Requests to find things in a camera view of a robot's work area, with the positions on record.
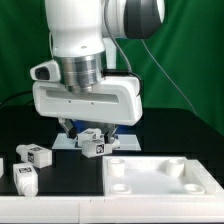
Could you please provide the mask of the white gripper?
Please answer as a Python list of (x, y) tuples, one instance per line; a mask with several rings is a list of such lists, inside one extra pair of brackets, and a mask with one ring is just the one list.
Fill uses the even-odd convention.
[(60, 83), (33, 85), (34, 102), (42, 116), (59, 118), (66, 136), (75, 139), (77, 129), (69, 119), (109, 123), (104, 133), (106, 144), (114, 142), (118, 125), (133, 126), (142, 116), (138, 80), (135, 77), (107, 76), (90, 93), (71, 93)]

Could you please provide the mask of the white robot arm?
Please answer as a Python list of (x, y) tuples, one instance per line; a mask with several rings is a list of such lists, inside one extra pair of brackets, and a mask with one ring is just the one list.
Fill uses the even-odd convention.
[(116, 69), (117, 38), (147, 39), (163, 23), (164, 0), (45, 0), (52, 59), (30, 70), (42, 116), (55, 117), (71, 139), (74, 120), (106, 124), (111, 143), (119, 125), (142, 116), (142, 82)]

